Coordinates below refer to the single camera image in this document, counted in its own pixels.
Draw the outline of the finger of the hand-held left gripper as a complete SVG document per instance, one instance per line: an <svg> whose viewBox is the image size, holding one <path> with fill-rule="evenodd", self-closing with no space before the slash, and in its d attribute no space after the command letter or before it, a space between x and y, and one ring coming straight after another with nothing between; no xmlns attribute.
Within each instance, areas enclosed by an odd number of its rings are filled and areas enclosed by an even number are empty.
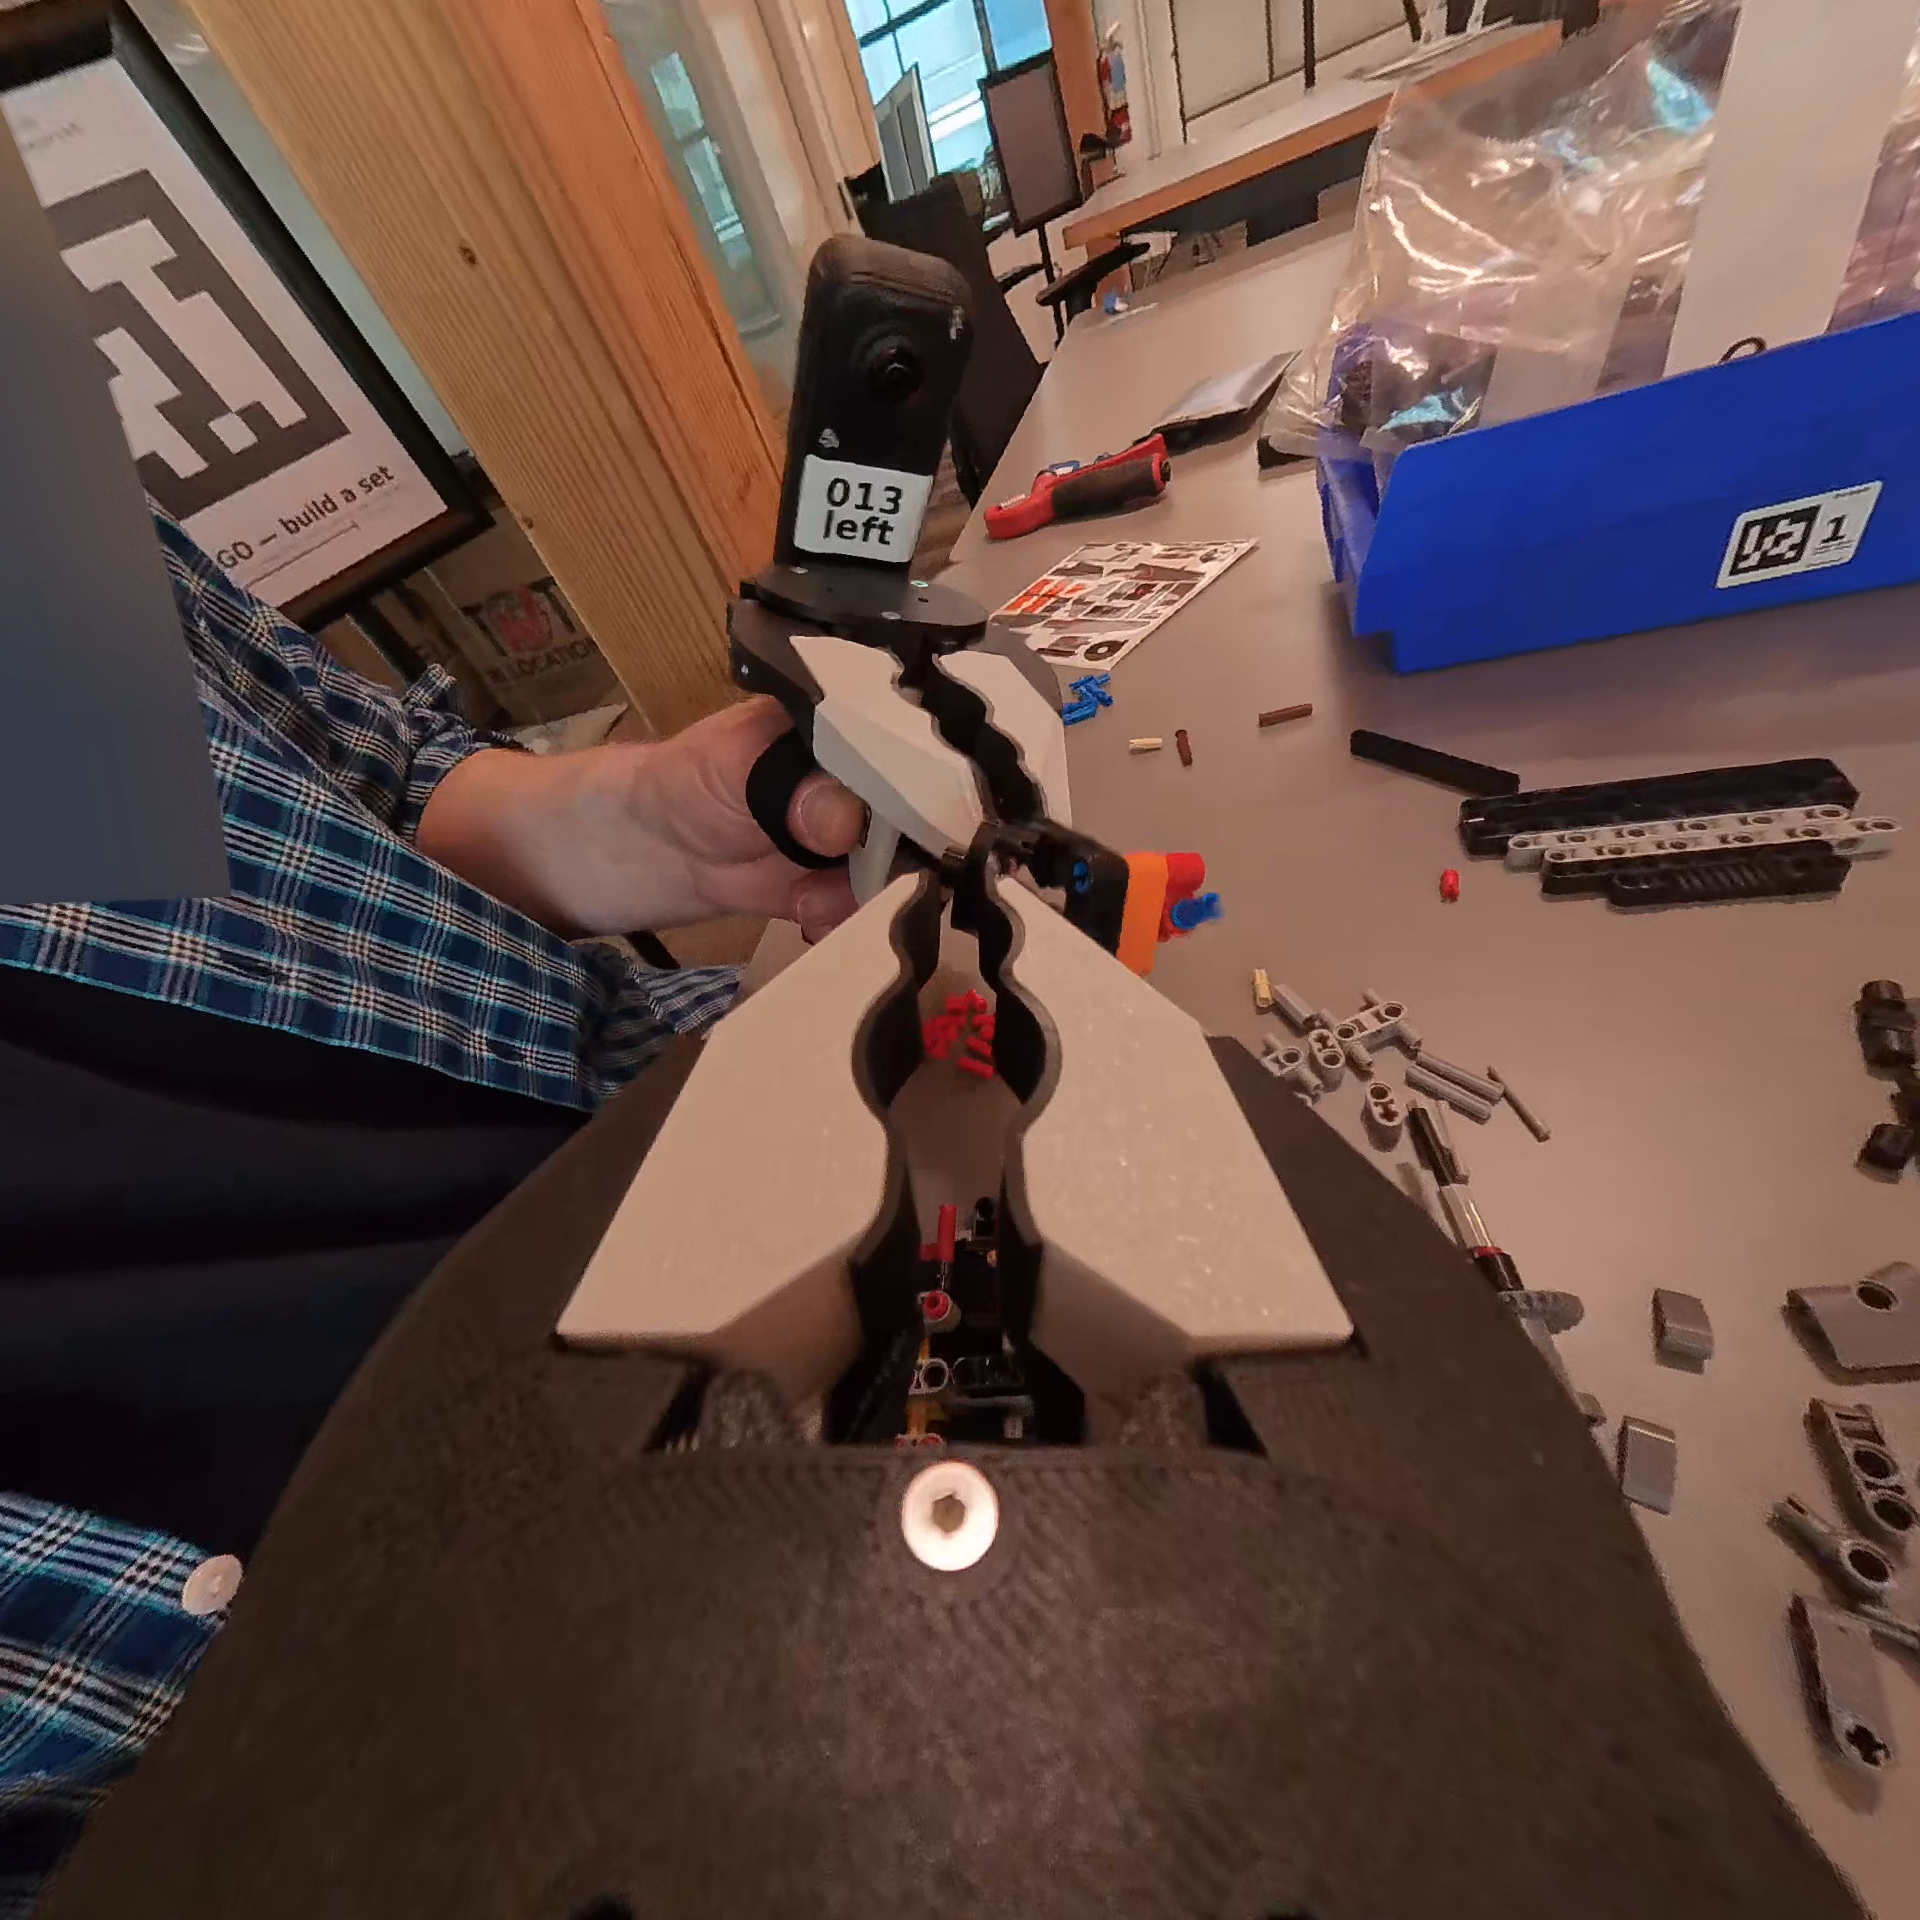
<svg viewBox="0 0 1920 1920"><path fill-rule="evenodd" d="M818 685L809 753L867 800L867 836L845 864L891 873L894 847L917 847L931 864L970 854L978 832L978 776L944 746L931 709L906 695L906 659L831 633L790 633L790 644Z"/></svg>
<svg viewBox="0 0 1920 1920"><path fill-rule="evenodd" d="M931 733L970 759L995 827L1072 827L1062 685L1028 644L938 654Z"/></svg>

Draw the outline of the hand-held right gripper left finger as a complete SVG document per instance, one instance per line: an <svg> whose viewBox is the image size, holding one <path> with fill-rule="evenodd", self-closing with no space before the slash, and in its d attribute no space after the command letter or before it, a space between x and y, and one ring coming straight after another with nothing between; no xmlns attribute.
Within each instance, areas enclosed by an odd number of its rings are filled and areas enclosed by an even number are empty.
<svg viewBox="0 0 1920 1920"><path fill-rule="evenodd" d="M782 1404L845 1381L867 1263L917 1250L894 1092L921 1067L917 989L944 891L894 873L824 945L711 1023L558 1338L764 1374Z"/></svg>

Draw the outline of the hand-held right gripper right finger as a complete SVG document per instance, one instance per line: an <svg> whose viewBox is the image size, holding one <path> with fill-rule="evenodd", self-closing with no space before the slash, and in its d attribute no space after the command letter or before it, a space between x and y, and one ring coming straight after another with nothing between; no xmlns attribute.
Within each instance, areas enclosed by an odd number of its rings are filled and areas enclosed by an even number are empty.
<svg viewBox="0 0 1920 1920"><path fill-rule="evenodd" d="M1341 1353L1339 1298L1204 1023L1026 881L971 895L995 980L1006 1275L1026 1338L1128 1404L1204 1356Z"/></svg>

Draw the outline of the black lego frame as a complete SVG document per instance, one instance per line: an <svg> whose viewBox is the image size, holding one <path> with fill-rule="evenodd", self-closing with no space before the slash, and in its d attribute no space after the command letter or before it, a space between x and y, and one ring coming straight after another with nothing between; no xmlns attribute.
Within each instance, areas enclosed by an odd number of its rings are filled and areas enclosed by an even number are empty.
<svg viewBox="0 0 1920 1920"><path fill-rule="evenodd" d="M1062 920L1099 954L1125 945L1125 895L1128 895L1125 854L1050 817L1028 827L987 817L970 836L970 854L938 863L952 927L971 934L987 976L1017 954L1017 881L1006 881L1006 864L1026 864L1037 891L1062 891L1068 895Z"/></svg>
<svg viewBox="0 0 1920 1920"><path fill-rule="evenodd" d="M1858 782L1836 759L1807 753L1807 759L1743 759L1743 765L1694 765L1694 776L1465 794L1459 847L1507 854L1525 832L1664 827L1664 817L1800 811L1800 800L1858 811Z"/></svg>

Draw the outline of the multicoloured lego assembly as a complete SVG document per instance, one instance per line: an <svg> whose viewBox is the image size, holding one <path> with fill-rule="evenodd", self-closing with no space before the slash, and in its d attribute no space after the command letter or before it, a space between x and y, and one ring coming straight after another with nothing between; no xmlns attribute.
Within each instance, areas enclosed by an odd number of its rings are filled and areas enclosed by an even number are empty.
<svg viewBox="0 0 1920 1920"><path fill-rule="evenodd" d="M1393 1173L1410 1198L1447 1223L1447 1240L1491 1277L1529 1346L1556 1366L1556 1338L1584 1316L1584 1298L1525 1288L1513 1259L1476 1223L1472 1186L1431 1196L1414 1167ZM938 1240L917 1245L907 1292L907 1329L850 1356L850 1374L831 1389L824 1444L1089 1444L1089 1393L1012 1324L1006 1216L987 1196L970 1223L952 1198L938 1198ZM1216 1449L1262 1449L1262 1427L1212 1366L1187 1389L1151 1389L1125 1418L1115 1444L1198 1444L1198 1418L1212 1418Z"/></svg>

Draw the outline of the person's left hand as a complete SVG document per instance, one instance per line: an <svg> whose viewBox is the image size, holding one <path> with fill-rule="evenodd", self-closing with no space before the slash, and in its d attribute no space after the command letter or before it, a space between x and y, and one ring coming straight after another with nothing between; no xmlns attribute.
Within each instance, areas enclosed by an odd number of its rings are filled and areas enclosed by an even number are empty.
<svg viewBox="0 0 1920 1920"><path fill-rule="evenodd" d="M748 695L678 737L488 746L437 782L409 847L560 936L706 920L790 920L824 936L850 920L850 873L782 863L748 811L748 765L782 733L790 709Z"/></svg>

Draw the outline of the black office chair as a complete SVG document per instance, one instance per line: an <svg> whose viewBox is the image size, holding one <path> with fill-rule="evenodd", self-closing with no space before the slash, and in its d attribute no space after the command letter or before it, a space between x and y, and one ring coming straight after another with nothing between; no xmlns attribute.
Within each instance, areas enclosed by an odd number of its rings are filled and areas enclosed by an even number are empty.
<svg viewBox="0 0 1920 1920"><path fill-rule="evenodd" d="M978 508L1026 402L1037 400L1042 363L1028 355L978 231L971 195L960 176L931 176L907 200L881 200L881 173L845 176L850 217L878 242L921 249L970 278L971 301L971 355L952 400L952 486Z"/></svg>

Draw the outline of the sticker sheet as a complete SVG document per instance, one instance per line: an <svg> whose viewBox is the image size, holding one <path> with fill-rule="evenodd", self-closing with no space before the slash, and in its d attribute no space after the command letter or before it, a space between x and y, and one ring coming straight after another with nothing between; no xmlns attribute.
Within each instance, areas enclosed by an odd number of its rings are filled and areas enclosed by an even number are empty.
<svg viewBox="0 0 1920 1920"><path fill-rule="evenodd" d="M1012 622L1062 672L1107 667L1251 546L1262 542L1089 542L1026 580L995 622Z"/></svg>

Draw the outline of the pile of grey connector pieces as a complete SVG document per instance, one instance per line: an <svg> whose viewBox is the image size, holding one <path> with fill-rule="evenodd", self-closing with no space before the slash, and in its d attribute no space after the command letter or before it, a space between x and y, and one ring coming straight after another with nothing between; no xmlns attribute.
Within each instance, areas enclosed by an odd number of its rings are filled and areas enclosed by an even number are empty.
<svg viewBox="0 0 1920 1920"><path fill-rule="evenodd" d="M1398 997L1359 997L1353 1018L1293 997L1272 976L1272 1007L1262 1029L1262 1067L1300 1092L1308 1106L1320 1105L1353 1105L1359 1106L1359 1136L1371 1154L1410 1154L1410 1106L1431 1106L1447 1146L1454 1146L1454 1118L1459 1123L1491 1123L1499 1106L1548 1146L1548 1123L1535 1118L1535 1105L1513 1092L1513 1081L1499 1067L1459 1067L1447 1060Z"/></svg>

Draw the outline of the black and white axle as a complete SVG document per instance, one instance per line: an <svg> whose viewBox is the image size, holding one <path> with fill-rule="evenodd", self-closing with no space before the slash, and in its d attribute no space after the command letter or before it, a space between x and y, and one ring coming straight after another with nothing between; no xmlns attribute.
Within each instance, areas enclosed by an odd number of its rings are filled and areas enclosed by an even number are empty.
<svg viewBox="0 0 1920 1920"><path fill-rule="evenodd" d="M1434 1198L1447 1198L1447 1223L1459 1240L1459 1250L1476 1263L1476 1275L1499 1275L1507 1250L1499 1240L1486 1230L1476 1198L1472 1198L1472 1179L1459 1167L1459 1154L1447 1146L1434 1118L1431 1106L1410 1106L1410 1146L1424 1161L1424 1173L1434 1179Z"/></svg>

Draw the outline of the black computer monitor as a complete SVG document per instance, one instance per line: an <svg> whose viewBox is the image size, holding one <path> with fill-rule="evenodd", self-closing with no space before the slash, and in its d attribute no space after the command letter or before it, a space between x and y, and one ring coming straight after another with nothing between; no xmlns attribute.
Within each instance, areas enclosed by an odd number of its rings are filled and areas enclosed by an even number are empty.
<svg viewBox="0 0 1920 1920"><path fill-rule="evenodd" d="M1081 203L1081 159L1062 100L1050 50L978 81L987 152L1006 173L1012 230L1028 231Z"/></svg>

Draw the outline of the silver grey pouch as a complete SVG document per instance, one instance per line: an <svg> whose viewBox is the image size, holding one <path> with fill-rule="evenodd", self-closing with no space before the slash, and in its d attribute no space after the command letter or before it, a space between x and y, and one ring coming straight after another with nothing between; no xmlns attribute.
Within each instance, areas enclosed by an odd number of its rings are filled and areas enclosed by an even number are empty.
<svg viewBox="0 0 1920 1920"><path fill-rule="evenodd" d="M1204 449L1204 444L1233 444L1244 429L1265 417L1283 378L1293 368L1293 351L1262 355L1244 368L1204 378L1198 388L1177 388L1165 402L1165 417L1151 429L1165 449Z"/></svg>

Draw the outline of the cardboard box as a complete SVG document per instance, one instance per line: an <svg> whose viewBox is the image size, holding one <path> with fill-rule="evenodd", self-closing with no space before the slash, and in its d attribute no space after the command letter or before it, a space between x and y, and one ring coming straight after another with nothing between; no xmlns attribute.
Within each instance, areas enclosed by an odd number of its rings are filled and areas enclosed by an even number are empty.
<svg viewBox="0 0 1920 1920"><path fill-rule="evenodd" d="M626 702L626 685L515 510L437 572L380 591L366 613L380 613L405 654L440 659L476 725L560 725Z"/></svg>

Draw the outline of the long black beam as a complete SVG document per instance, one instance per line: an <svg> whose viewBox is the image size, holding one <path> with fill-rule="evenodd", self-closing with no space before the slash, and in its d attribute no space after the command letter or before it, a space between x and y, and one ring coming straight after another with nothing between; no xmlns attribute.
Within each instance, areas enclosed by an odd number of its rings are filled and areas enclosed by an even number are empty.
<svg viewBox="0 0 1920 1920"><path fill-rule="evenodd" d="M1393 733L1367 733L1367 725L1353 733L1353 753L1371 759L1371 765L1434 782L1454 794L1513 794L1525 788L1513 765L1465 759L1465 753L1447 753L1447 746L1424 746L1424 737L1393 737Z"/></svg>

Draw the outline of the wooden desk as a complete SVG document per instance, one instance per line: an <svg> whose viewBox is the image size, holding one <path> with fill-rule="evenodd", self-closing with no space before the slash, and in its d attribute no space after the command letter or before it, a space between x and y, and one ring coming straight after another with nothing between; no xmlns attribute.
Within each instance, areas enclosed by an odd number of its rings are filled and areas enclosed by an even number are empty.
<svg viewBox="0 0 1920 1920"><path fill-rule="evenodd" d="M1107 249L1128 230L1165 230L1175 216L1251 188L1265 173L1308 162L1353 135L1371 135L1393 106L1393 89L1459 89L1476 81L1499 81L1529 59L1548 59L1561 45L1556 19L1486 27L1431 59L1414 81L1339 81L1300 89L1293 106L1272 106L1244 128L1177 144L1165 159L1125 162L1081 216L1068 216L1068 249Z"/></svg>

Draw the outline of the short black beam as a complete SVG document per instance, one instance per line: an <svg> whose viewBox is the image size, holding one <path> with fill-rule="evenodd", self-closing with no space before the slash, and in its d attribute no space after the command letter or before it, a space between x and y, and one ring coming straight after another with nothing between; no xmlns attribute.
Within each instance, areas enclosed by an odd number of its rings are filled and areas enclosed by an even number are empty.
<svg viewBox="0 0 1920 1920"><path fill-rule="evenodd" d="M1807 847L1694 847L1694 854L1597 854L1545 863L1545 895L1642 903L1748 903L1748 895L1840 895L1851 854Z"/></svg>
<svg viewBox="0 0 1920 1920"><path fill-rule="evenodd" d="M1788 895L1840 895L1851 863L1732 863L1732 864L1664 864L1616 873L1616 912L1674 912L1674 903L1788 903Z"/></svg>

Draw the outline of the blue storage bin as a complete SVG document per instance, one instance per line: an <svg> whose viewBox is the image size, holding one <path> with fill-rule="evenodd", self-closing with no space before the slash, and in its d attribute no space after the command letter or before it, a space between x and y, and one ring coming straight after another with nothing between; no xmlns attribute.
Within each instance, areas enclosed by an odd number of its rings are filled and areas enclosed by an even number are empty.
<svg viewBox="0 0 1920 1920"><path fill-rule="evenodd" d="M1465 667L1920 577L1920 317L1732 355L1371 459L1317 459L1386 667Z"/></svg>

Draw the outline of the clear plastic parts bag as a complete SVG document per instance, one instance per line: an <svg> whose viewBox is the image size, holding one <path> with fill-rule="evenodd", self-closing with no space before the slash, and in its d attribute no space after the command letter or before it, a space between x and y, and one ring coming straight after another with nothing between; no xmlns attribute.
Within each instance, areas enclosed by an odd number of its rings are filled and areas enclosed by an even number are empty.
<svg viewBox="0 0 1920 1920"><path fill-rule="evenodd" d="M1265 429L1410 449L1914 312L1914 8L1609 8L1371 135Z"/></svg>

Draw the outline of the black framed board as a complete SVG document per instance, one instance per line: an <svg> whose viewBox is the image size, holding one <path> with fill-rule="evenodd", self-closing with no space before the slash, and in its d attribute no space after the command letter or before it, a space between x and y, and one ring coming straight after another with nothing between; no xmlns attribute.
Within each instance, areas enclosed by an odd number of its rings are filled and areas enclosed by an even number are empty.
<svg viewBox="0 0 1920 1920"><path fill-rule="evenodd" d="M488 532L136 8L10 8L0 50L136 479L242 591L327 622Z"/></svg>

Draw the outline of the pile of dark grey pieces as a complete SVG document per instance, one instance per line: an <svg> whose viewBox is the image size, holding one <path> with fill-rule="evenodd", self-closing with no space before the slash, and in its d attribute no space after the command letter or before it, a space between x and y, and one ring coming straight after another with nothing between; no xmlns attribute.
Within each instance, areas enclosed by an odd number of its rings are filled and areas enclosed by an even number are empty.
<svg viewBox="0 0 1920 1920"><path fill-rule="evenodd" d="M1914 1263L1878 1263L1851 1288L1793 1288L1788 1316L1821 1346L1840 1381L1920 1366ZM1836 1765L1878 1775L1902 1765L1882 1713L1882 1650L1914 1658L1914 1482L1873 1404L1807 1404L1807 1436L1851 1519L1807 1502L1772 1502L1772 1526L1807 1555L1831 1599L1800 1591L1788 1606L1807 1708Z"/></svg>

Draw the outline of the pile of black connector pieces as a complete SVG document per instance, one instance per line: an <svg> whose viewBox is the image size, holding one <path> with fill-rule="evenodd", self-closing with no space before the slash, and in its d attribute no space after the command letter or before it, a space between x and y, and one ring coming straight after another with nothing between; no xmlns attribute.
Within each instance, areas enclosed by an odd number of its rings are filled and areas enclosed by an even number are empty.
<svg viewBox="0 0 1920 1920"><path fill-rule="evenodd" d="M1920 1161L1920 1007L1902 980L1865 980L1858 1052L1882 1091L1882 1118L1873 1123L1858 1167L1902 1179Z"/></svg>

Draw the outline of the red handled tool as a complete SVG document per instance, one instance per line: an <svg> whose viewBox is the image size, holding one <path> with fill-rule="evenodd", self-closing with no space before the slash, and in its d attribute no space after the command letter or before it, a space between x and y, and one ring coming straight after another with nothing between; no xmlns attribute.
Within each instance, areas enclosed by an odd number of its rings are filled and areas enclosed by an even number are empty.
<svg viewBox="0 0 1920 1920"><path fill-rule="evenodd" d="M987 542L1026 542L1026 532L1062 523L1062 519L1128 510L1128 508L1156 494L1165 479L1175 479L1165 436L1148 436L1115 454L1037 471L1028 487L987 508L978 523L987 523Z"/></svg>

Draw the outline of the wooden post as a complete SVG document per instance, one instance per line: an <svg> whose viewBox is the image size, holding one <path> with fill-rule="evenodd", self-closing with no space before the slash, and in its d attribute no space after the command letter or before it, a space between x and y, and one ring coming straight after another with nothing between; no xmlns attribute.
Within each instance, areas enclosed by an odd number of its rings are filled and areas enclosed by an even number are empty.
<svg viewBox="0 0 1920 1920"><path fill-rule="evenodd" d="M732 702L782 454L587 0L192 0L657 733Z"/></svg>

